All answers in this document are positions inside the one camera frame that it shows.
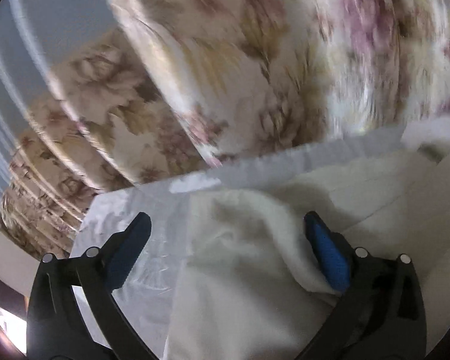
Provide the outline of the beige hooded jacket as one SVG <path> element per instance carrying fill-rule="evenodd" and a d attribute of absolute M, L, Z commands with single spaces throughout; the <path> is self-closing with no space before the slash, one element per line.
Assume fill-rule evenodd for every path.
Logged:
<path fill-rule="evenodd" d="M 167 359 L 293 359 L 337 304 L 305 238 L 315 211 L 354 247 L 410 256 L 427 347 L 450 328 L 450 152 L 398 151 L 305 173 L 269 193 L 202 192 L 190 200 L 187 255 Z"/>

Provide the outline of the grey patterned bed sheet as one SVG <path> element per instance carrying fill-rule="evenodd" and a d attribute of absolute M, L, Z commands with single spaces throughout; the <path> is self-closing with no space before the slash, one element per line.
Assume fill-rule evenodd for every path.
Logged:
<path fill-rule="evenodd" d="M 145 344 L 159 359 L 168 359 L 166 342 L 179 274 L 187 255 L 192 196 L 238 189 L 269 193 L 322 167 L 342 166 L 359 158 L 379 158 L 403 150 L 441 160 L 450 152 L 450 114 L 101 195 L 91 204 L 72 254 L 80 256 L 91 246 L 103 245 L 140 212 L 150 216 L 151 237 L 114 298 Z"/>

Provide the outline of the blue floral curtain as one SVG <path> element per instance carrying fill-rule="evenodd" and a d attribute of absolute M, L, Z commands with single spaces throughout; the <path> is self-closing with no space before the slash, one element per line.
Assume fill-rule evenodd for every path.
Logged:
<path fill-rule="evenodd" d="M 98 194 L 450 112 L 450 0 L 0 0 L 0 230 L 67 256 Z"/>

